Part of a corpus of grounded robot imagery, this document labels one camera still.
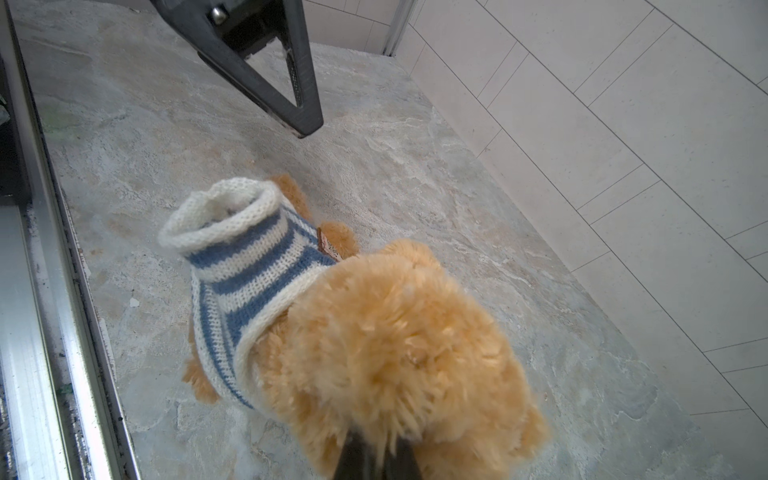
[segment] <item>blue and white sweater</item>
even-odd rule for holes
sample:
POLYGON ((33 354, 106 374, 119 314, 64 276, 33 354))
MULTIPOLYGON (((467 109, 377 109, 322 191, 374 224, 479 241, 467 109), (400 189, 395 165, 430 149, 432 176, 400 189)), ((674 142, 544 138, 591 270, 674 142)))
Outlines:
POLYGON ((335 262, 275 183, 222 180, 175 211, 160 244, 192 266, 194 338, 219 396, 268 412, 248 354, 266 328, 335 262))

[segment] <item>orange fur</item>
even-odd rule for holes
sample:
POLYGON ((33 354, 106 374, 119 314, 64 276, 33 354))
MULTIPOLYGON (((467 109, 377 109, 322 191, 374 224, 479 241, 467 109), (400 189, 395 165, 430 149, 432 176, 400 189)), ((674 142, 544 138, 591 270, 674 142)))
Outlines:
MULTIPOLYGON (((293 180, 278 178, 308 215, 293 180)), ((333 474, 354 426, 379 459, 398 436, 412 440, 424 480, 507 478, 548 427, 493 318, 427 246, 397 240, 355 257, 346 225, 322 228, 347 260, 283 312, 250 356, 266 401, 315 469, 333 474)), ((190 342, 184 381, 200 401, 210 392, 215 401, 191 332, 190 342)))

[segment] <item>plush toy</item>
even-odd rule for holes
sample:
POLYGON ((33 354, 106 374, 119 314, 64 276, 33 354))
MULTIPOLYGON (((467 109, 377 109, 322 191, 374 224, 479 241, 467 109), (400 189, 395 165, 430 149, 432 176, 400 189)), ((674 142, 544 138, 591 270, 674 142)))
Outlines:
POLYGON ((343 223, 311 221, 283 175, 222 180, 163 227, 192 267, 197 399, 285 422, 326 477, 351 431, 378 465, 407 440, 426 480, 507 478, 531 458, 548 430, 523 368, 429 248, 363 254, 343 223))

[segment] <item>gray stone floor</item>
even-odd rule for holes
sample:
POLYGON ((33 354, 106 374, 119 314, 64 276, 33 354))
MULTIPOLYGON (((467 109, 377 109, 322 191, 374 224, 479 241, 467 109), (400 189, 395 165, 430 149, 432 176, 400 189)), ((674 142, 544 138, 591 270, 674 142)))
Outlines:
MULTIPOLYGON (((145 479, 316 477, 284 427, 200 405, 180 381, 188 271, 155 241, 192 190, 284 171, 366 249, 429 244, 496 315, 554 429, 515 478, 736 478, 391 58, 314 46, 326 125, 298 140, 155 14, 12 11, 145 479)), ((281 61, 253 64, 287 83, 281 61)))

